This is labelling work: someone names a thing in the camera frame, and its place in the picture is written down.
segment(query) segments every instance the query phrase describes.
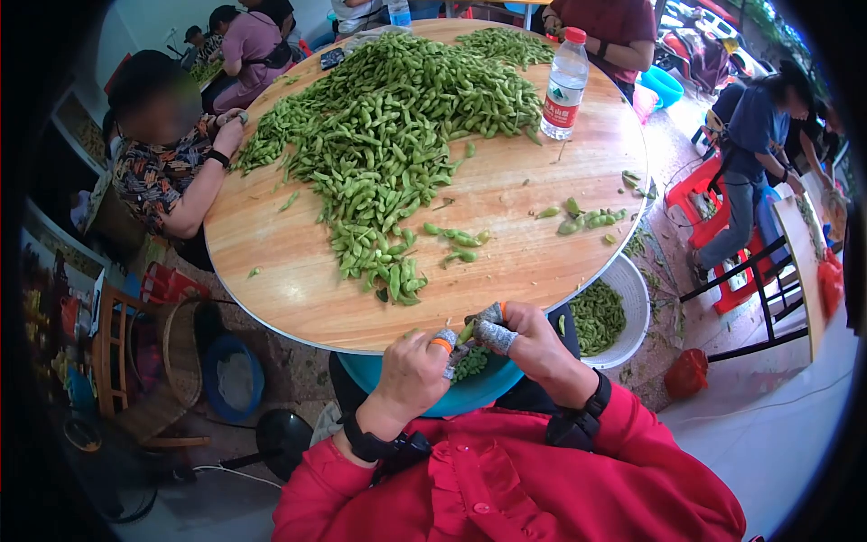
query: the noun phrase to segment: red bottle label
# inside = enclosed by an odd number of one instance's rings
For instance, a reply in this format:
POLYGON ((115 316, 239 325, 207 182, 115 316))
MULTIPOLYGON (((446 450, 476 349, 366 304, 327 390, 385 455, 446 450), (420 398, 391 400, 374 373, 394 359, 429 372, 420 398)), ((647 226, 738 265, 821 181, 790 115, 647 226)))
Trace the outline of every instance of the red bottle label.
POLYGON ((583 96, 583 88, 561 87, 554 81, 549 82, 542 110, 544 119, 556 127, 571 128, 583 96))

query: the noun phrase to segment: black wristwatch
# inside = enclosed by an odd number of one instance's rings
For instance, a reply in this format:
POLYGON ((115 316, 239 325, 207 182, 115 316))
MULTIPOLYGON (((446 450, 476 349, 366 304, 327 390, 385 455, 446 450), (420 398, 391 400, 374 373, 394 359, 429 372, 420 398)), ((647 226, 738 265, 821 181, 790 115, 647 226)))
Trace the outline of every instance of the black wristwatch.
POLYGON ((599 416, 611 399, 611 381, 598 370, 596 391, 582 409, 560 407, 563 416, 552 416, 545 431, 545 442, 550 446, 570 447, 593 451, 593 437, 599 432, 599 416))
POLYGON ((343 432, 355 457, 368 463, 395 457, 407 442, 406 433, 401 433, 396 439, 388 442, 373 433, 362 433, 362 429, 358 427, 358 420, 355 419, 355 412, 344 414, 337 423, 343 424, 343 432))
POLYGON ((221 153, 220 151, 215 151, 214 149, 211 149, 205 155, 205 160, 207 160, 209 158, 213 158, 217 162, 219 162, 220 164, 223 164, 224 168, 229 167, 229 157, 226 156, 225 154, 221 153))
POLYGON ((605 53, 608 51, 608 42, 599 40, 599 49, 596 50, 596 56, 605 60, 605 53))

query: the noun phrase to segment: white plastic basket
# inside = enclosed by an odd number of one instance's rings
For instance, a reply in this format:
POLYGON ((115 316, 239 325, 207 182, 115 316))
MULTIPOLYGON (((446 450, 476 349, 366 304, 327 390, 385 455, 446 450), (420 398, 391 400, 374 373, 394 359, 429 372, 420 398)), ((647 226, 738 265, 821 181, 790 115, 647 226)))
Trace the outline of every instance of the white plastic basket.
POLYGON ((650 295, 644 277, 632 261, 620 254, 598 279, 623 298, 626 327, 611 348, 581 361, 596 369, 611 369, 627 361, 642 345, 650 322, 650 295))

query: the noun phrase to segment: wooden chair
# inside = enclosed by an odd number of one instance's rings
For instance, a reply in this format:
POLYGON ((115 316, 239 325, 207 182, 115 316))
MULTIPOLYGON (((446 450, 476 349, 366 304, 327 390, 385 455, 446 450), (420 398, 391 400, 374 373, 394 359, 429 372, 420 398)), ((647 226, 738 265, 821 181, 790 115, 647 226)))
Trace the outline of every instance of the wooden chair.
POLYGON ((127 314, 128 310, 147 314, 163 323, 160 311, 165 308, 144 303, 108 284, 102 286, 99 304, 99 330, 94 335, 93 368, 102 417, 120 425, 142 446, 178 447, 210 444, 209 437, 157 437, 187 411, 187 406, 175 395, 173 386, 165 375, 147 395, 133 405, 129 404, 126 375, 127 341, 129 340, 127 320, 130 318, 127 314), (116 379, 112 378, 113 354, 116 361, 116 379))

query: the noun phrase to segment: patterned shirt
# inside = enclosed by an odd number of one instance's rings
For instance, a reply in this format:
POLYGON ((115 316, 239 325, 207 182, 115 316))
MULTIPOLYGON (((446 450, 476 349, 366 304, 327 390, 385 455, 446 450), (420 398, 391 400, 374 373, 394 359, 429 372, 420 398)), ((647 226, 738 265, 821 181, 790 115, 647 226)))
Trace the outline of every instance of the patterned shirt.
POLYGON ((199 49, 196 53, 196 66, 205 66, 208 63, 208 56, 219 49, 223 43, 223 37, 220 34, 211 34, 205 39, 205 47, 199 49))
POLYGON ((160 214, 169 214, 211 151, 204 114, 189 134, 171 145, 131 140, 114 163, 114 190, 153 235, 166 238, 160 214))

